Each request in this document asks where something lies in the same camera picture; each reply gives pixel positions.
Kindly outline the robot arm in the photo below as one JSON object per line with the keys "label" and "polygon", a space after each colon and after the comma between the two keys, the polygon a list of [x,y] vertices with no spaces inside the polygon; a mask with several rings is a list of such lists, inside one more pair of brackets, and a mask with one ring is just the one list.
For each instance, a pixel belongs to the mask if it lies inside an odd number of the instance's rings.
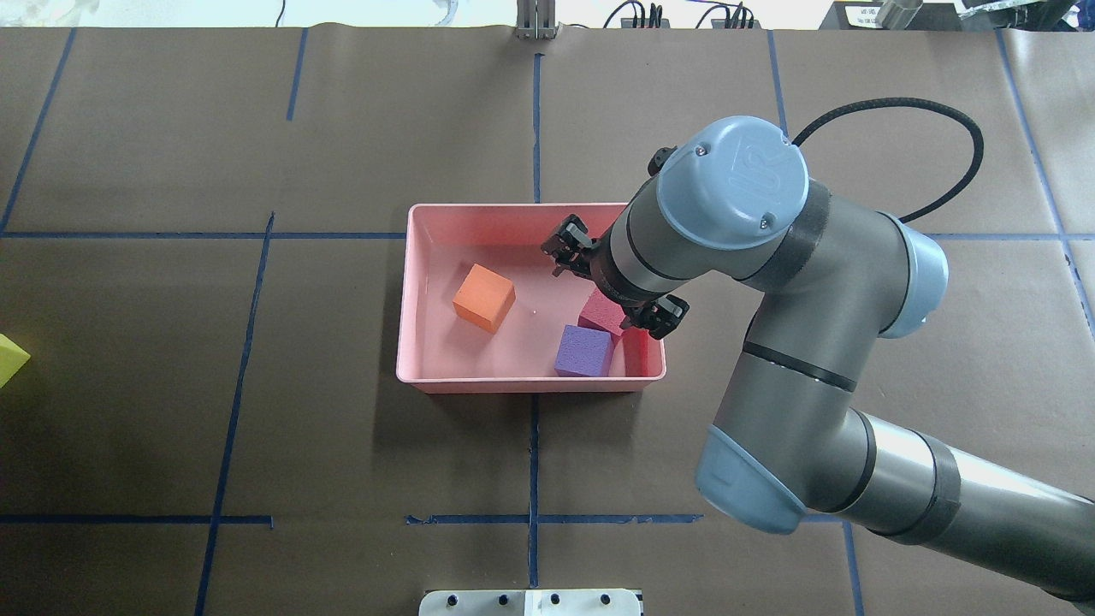
{"label": "robot arm", "polygon": [[762,293],[701,450],[708,503],[781,535],[828,513],[1092,612],[1090,499],[851,406],[873,344],[941,305],[938,243],[812,181],[762,118],[721,118],[648,172],[606,233],[567,216],[542,249],[655,339],[684,318],[687,281],[717,272]]}

